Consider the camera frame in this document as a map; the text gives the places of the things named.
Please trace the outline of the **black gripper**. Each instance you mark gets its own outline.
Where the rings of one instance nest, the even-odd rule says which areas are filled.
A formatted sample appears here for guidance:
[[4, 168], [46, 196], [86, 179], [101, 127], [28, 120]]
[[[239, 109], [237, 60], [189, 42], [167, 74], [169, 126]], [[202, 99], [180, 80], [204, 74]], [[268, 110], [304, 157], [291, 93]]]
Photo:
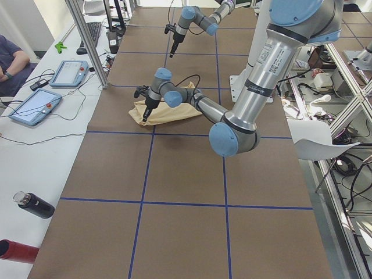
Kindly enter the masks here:
[[146, 99], [145, 99], [146, 108], [142, 116], [142, 121], [146, 123], [152, 113], [152, 110], [156, 109], [159, 106], [162, 96], [161, 94], [153, 91], [151, 87], [148, 87], [146, 89], [145, 96], [146, 96]]
[[184, 41], [184, 38], [187, 34], [187, 29], [182, 27], [175, 27], [174, 34], [173, 34], [173, 44], [171, 47], [171, 51], [169, 53], [169, 57], [172, 58], [176, 54], [176, 50], [178, 45]]

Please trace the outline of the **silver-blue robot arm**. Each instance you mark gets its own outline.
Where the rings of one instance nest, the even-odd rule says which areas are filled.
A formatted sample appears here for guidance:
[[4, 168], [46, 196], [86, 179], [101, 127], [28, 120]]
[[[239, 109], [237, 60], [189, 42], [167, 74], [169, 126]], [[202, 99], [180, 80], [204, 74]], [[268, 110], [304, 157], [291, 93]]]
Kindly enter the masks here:
[[343, 5], [342, 1], [263, 1], [259, 21], [266, 26], [257, 27], [256, 32], [264, 36], [264, 43], [233, 108], [222, 107], [197, 88], [174, 85], [171, 71], [160, 67], [152, 84], [138, 87], [134, 94], [145, 97], [143, 121], [160, 102], [171, 108], [188, 103], [212, 122], [209, 142], [218, 155], [234, 156], [253, 150], [260, 140], [256, 119], [292, 66], [297, 50], [336, 41], [341, 32]]
[[220, 22], [235, 9], [236, 1], [216, 1], [220, 6], [210, 15], [206, 16], [198, 6], [185, 6], [177, 23], [167, 24], [165, 34], [173, 32], [173, 44], [169, 56], [172, 58], [176, 53], [178, 45], [184, 41], [191, 23], [195, 23], [209, 35], [215, 35]]

